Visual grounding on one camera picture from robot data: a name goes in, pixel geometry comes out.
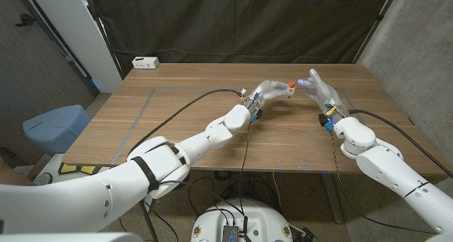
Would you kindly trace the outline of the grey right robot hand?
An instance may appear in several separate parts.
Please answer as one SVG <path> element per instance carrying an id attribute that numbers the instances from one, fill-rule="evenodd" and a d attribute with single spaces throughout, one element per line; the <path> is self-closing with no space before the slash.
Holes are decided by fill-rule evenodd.
<path id="1" fill-rule="evenodd" d="M 335 123 L 350 116 L 348 109 L 340 99 L 337 91 L 323 81 L 317 70 L 310 69 L 309 78 L 298 79 L 297 83 L 305 89 L 305 95 L 307 97 L 317 102 L 324 115 L 326 115 L 333 108 L 336 108 L 329 114 Z"/>

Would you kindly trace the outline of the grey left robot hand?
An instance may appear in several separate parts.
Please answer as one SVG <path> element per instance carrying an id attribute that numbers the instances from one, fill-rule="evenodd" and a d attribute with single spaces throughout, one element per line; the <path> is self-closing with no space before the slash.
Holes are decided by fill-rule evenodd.
<path id="1" fill-rule="evenodd" d="M 276 97 L 290 97 L 294 94 L 294 82 L 265 80 L 260 83 L 245 99 L 245 106 L 250 113 L 261 109 L 267 100 Z"/>

